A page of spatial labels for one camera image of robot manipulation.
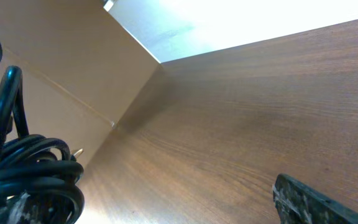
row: metal connector tip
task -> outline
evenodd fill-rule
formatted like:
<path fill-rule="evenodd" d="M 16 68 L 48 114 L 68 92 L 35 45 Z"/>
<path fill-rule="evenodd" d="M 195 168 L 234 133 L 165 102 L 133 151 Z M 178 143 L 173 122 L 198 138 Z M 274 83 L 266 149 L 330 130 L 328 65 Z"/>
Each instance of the metal connector tip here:
<path fill-rule="evenodd" d="M 84 152 L 84 149 L 78 149 L 71 152 L 72 156 L 75 157 L 75 159 L 78 159 L 79 156 Z"/>

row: coiled black cable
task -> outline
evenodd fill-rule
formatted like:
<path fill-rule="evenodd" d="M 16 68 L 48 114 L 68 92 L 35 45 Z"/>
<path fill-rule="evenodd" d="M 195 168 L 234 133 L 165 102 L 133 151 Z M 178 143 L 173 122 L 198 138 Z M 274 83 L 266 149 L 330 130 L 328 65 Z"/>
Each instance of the coiled black cable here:
<path fill-rule="evenodd" d="M 5 142 L 12 113 L 18 138 Z M 60 160 L 51 149 L 60 151 Z M 29 134 L 22 72 L 8 67 L 0 84 L 0 223 L 76 222 L 84 207 L 75 186 L 82 173 L 64 141 Z"/>

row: black cord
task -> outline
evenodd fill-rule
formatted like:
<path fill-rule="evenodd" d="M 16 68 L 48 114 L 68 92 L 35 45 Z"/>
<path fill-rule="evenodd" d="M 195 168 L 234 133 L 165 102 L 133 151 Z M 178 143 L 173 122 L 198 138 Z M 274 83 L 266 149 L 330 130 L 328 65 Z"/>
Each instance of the black cord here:
<path fill-rule="evenodd" d="M 5 142 L 12 113 L 18 138 Z M 0 223 L 76 222 L 85 203 L 75 186 L 82 173 L 64 141 L 29 134 L 22 72 L 8 67 L 0 84 Z"/>

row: black object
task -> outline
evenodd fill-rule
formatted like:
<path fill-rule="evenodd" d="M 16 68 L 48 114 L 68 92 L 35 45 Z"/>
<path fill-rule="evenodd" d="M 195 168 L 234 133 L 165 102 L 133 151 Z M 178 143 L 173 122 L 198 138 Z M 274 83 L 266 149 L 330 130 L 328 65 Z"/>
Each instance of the black object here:
<path fill-rule="evenodd" d="M 12 113 L 18 138 L 5 142 Z M 51 148 L 61 152 L 61 160 Z M 8 67 L 0 84 L 0 223 L 76 222 L 84 207 L 84 196 L 75 186 L 82 173 L 65 142 L 29 134 L 22 71 Z"/>
<path fill-rule="evenodd" d="M 273 201 L 281 223 L 358 223 L 358 213 L 286 174 L 277 177 Z"/>

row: brown wooden surface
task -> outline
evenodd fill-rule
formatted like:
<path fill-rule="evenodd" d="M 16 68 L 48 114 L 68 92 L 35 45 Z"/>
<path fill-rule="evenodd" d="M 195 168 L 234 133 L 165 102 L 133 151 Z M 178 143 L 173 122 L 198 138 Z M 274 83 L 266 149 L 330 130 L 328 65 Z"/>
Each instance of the brown wooden surface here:
<path fill-rule="evenodd" d="M 279 223 L 279 173 L 358 212 L 358 21 L 162 67 L 88 166 L 84 217 Z"/>

